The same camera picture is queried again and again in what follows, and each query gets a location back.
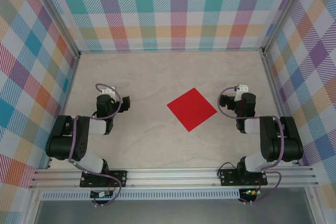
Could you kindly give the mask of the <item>aluminium frame leg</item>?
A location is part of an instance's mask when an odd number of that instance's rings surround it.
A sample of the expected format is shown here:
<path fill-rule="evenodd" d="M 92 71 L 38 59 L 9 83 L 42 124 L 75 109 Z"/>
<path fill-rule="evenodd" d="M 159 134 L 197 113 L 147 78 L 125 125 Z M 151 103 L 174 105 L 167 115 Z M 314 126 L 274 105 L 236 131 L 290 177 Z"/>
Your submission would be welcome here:
<path fill-rule="evenodd" d="M 37 216 L 39 204 L 40 204 L 41 193 L 38 190 L 34 190 L 28 208 L 25 213 L 23 224 L 34 224 Z"/>
<path fill-rule="evenodd" d="M 324 218 L 315 188 L 305 187 L 305 192 L 315 224 L 324 224 Z"/>

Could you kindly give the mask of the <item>red square paper sheet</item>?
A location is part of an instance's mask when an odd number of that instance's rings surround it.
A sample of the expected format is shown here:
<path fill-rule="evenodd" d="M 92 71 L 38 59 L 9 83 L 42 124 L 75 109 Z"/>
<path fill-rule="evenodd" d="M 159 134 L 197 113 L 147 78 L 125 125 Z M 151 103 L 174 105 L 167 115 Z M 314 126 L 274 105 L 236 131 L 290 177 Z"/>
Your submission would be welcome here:
<path fill-rule="evenodd" d="M 188 132 L 192 131 L 217 113 L 217 110 L 196 88 L 190 89 L 180 97 L 168 103 L 167 107 Z"/>

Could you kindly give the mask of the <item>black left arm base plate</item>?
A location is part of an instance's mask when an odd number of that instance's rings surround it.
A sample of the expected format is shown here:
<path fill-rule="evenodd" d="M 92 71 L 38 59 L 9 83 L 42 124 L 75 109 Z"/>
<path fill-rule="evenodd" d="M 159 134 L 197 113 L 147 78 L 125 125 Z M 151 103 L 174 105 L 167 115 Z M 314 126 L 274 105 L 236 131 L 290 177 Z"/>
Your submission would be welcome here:
<path fill-rule="evenodd" d="M 120 181 L 121 187 L 126 186 L 127 182 L 127 171 L 126 170 L 109 170 L 106 176 L 98 176 L 93 174 L 88 174 L 82 172 L 79 187 L 81 188 L 98 188 L 98 187 L 119 187 L 119 183 L 112 179 L 111 177 L 116 178 Z"/>

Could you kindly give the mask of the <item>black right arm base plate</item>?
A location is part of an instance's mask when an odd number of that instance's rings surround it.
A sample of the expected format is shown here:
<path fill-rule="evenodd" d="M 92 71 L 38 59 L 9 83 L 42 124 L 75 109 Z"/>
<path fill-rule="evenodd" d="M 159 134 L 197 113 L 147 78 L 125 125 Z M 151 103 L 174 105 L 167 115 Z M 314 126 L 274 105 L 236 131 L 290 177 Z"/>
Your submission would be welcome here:
<path fill-rule="evenodd" d="M 237 169 L 221 169 L 219 172 L 222 186 L 266 186 L 268 185 L 265 173 L 239 172 Z"/>

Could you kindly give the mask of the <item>aluminium frame post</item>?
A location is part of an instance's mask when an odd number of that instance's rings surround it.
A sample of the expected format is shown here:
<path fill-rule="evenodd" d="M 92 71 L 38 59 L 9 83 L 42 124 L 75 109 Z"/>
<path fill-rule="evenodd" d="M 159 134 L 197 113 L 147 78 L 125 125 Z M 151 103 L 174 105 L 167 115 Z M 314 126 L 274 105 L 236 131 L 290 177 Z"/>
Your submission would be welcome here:
<path fill-rule="evenodd" d="M 45 9 L 47 10 L 50 18 L 55 23 L 56 27 L 58 28 L 60 34 L 62 35 L 64 41 L 66 42 L 67 46 L 69 47 L 70 51 L 76 56 L 77 59 L 80 58 L 80 51 L 75 44 L 68 28 L 66 27 L 64 21 L 61 18 L 61 15 L 57 8 L 55 7 L 53 0 L 41 0 Z"/>
<path fill-rule="evenodd" d="M 283 26 L 285 25 L 287 19 L 291 15 L 293 9 L 295 8 L 298 0 L 287 0 L 286 4 L 284 5 L 284 9 L 281 12 L 278 21 L 275 23 L 275 26 L 270 33 L 269 38 L 266 41 L 265 46 L 263 47 L 263 57 L 266 58 L 268 53 L 270 52 L 271 47 L 276 42 L 277 37 L 279 36 Z"/>

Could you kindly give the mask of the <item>small black circuit board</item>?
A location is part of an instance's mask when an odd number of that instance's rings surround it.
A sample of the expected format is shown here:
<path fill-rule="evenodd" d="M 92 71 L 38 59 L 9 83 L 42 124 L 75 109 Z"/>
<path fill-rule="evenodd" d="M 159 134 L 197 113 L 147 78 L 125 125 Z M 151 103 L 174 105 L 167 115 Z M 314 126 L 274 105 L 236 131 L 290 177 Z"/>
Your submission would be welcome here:
<path fill-rule="evenodd" d="M 111 198 L 113 196 L 114 192 L 112 191 L 107 191 L 107 190 L 103 190 L 103 191 L 91 191 L 90 192 L 90 198 L 95 199 L 104 199 L 104 198 Z"/>

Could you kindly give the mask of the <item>wide aluminium mounting rail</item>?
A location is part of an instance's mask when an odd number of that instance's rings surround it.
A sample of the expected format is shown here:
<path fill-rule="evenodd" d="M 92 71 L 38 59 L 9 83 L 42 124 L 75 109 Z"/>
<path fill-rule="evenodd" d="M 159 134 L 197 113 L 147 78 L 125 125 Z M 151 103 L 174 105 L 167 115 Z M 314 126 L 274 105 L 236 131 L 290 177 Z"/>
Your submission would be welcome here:
<path fill-rule="evenodd" d="M 143 168 L 116 169 L 124 189 L 205 189 L 221 188 L 226 174 L 218 175 L 216 168 Z M 265 175 L 267 184 L 261 188 L 317 187 L 318 179 L 310 166 L 278 166 Z M 96 180 L 79 170 L 38 169 L 30 184 L 31 190 L 94 189 Z"/>

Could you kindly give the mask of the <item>grey metal panel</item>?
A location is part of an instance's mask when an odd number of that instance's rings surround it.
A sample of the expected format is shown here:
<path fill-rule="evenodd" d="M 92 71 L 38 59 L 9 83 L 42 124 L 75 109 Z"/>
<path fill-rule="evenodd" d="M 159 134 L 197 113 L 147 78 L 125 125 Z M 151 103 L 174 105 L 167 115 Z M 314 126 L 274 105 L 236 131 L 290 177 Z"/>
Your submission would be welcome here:
<path fill-rule="evenodd" d="M 43 201 L 34 224 L 315 224 L 305 205 L 251 206 L 225 200 Z"/>

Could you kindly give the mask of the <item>aluminium frame floor rail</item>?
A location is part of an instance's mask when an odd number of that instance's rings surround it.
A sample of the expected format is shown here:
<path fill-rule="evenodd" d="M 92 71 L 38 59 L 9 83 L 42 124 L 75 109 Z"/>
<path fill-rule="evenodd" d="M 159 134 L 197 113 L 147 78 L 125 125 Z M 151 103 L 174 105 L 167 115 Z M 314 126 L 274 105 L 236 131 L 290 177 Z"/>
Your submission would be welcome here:
<path fill-rule="evenodd" d="M 64 106 L 62 107 L 62 110 L 61 110 L 61 113 L 60 114 L 65 114 L 66 111 L 67 111 L 67 106 L 68 106 L 68 102 L 69 102 L 69 98 L 70 98 L 70 95 L 71 95 L 71 91 L 72 91 L 72 87 L 73 87 L 73 83 L 74 83 L 74 80 L 75 80 L 75 77 L 76 77 L 76 73 L 77 73 L 77 70 L 78 70 L 78 66 L 79 66 L 79 62 L 80 62 L 80 59 L 81 59 L 81 55 L 79 56 L 79 58 L 76 60 L 76 63 L 75 63 L 75 66 L 74 66 L 74 70 L 73 70 L 73 74 L 72 74 L 72 77 L 70 79 L 70 82 L 69 82 L 69 85 L 68 85 L 68 89 L 67 89 L 67 94 L 66 94 L 66 99 L 65 99 L 65 103 L 64 103 Z M 53 162 L 53 158 L 49 157 L 47 159 L 47 163 L 45 165 L 45 169 L 50 169 L 51 168 L 51 165 L 52 165 L 52 162 Z"/>
<path fill-rule="evenodd" d="M 260 53 L 261 61 L 264 67 L 264 71 L 267 76 L 267 80 L 270 85 L 272 97 L 276 106 L 276 110 L 279 114 L 282 122 L 282 128 L 285 135 L 284 142 L 284 154 L 282 160 L 284 162 L 294 162 L 302 159 L 303 157 L 303 145 L 293 117 L 286 116 L 284 106 L 282 105 L 280 92 L 277 90 L 276 81 L 274 75 L 271 72 L 271 67 L 267 57 L 263 52 Z"/>
<path fill-rule="evenodd" d="M 103 51 L 88 51 L 82 50 L 84 54 L 128 54 L 128 53 L 160 53 L 160 52 L 245 52 L 257 51 L 261 52 L 262 48 L 222 48 L 222 49 L 147 49 L 147 50 L 103 50 Z"/>

